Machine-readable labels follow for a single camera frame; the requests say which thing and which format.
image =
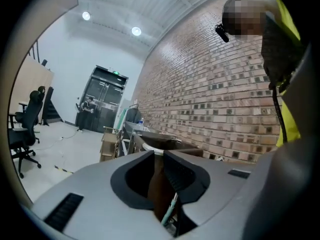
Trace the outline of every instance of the white wall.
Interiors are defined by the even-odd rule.
[[[52,103],[62,120],[76,121],[81,98],[96,65],[128,77],[122,99],[131,100],[144,59],[97,31],[81,27],[73,14],[57,20],[39,39],[40,59],[53,73]]]

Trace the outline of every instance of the doorway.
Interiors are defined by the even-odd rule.
[[[93,98],[89,108],[94,112],[88,115],[84,128],[98,133],[103,133],[104,127],[113,128],[128,80],[125,76],[102,69],[98,66],[94,69],[81,99],[84,102],[89,97]]]

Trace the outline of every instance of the yellow safety vest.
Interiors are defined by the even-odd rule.
[[[282,23],[284,25],[286,25],[288,29],[290,29],[290,31],[298,38],[298,40],[300,40],[299,32],[298,32],[298,30],[297,30],[297,28],[291,18],[289,11],[287,10],[286,6],[284,5],[284,3],[281,0],[276,0],[276,1],[278,4],[280,13],[281,13]],[[282,102],[281,114],[283,117],[288,142],[292,142],[296,139],[300,139],[300,133],[298,131],[296,122],[295,122],[292,114],[290,113],[287,105],[284,102]],[[283,134],[282,134],[282,129],[280,129],[280,135],[279,135],[278,141],[276,143],[276,146],[281,147],[283,144],[284,144]]]

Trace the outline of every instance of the wooden panel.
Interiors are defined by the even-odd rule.
[[[20,68],[20,71],[16,77],[11,100],[10,100],[10,113],[21,111],[21,105],[19,102],[29,102],[29,95],[32,91],[37,90],[40,86],[44,86],[47,95],[54,74],[47,68],[42,66],[36,60],[27,56]],[[42,118],[43,107],[39,113],[39,122]]]

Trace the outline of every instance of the chair base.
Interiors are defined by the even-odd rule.
[[[16,150],[16,154],[12,155],[12,159],[19,158],[18,174],[19,174],[21,179],[24,178],[24,175],[21,173],[21,164],[22,164],[22,160],[23,159],[28,160],[28,161],[30,161],[32,163],[35,163],[39,169],[41,168],[41,164],[37,160],[34,160],[33,158],[31,158],[30,155],[29,155],[30,153],[32,153],[33,156],[36,155],[36,152],[34,152],[32,149],[31,150],[22,151],[21,148]]]

